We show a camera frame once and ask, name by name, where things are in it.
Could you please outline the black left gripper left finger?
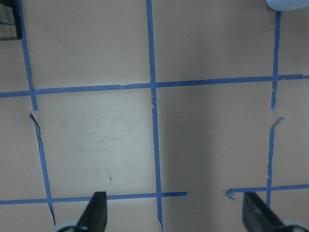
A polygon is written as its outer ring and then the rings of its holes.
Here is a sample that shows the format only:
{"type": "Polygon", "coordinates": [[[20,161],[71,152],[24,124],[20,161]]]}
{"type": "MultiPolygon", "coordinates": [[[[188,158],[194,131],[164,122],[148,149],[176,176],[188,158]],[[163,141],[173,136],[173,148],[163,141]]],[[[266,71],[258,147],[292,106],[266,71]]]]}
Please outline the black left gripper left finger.
{"type": "Polygon", "coordinates": [[[107,225],[106,192],[95,192],[77,222],[78,232],[104,232],[107,225]]]}

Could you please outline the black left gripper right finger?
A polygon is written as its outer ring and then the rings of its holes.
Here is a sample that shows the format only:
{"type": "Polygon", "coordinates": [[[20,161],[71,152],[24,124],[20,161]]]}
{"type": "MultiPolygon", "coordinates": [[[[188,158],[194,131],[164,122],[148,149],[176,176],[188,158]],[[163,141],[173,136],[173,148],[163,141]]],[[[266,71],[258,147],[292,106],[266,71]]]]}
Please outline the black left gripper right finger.
{"type": "Polygon", "coordinates": [[[245,192],[242,222],[248,232],[284,232],[286,226],[255,192],[245,192]]]}

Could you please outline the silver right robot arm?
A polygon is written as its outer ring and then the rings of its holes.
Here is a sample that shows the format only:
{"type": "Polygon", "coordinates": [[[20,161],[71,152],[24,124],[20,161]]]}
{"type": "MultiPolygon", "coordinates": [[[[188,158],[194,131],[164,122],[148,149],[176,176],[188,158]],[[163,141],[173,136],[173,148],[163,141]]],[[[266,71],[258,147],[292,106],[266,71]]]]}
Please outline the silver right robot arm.
{"type": "Polygon", "coordinates": [[[266,0],[268,7],[274,11],[292,11],[309,6],[309,0],[266,0]]]}

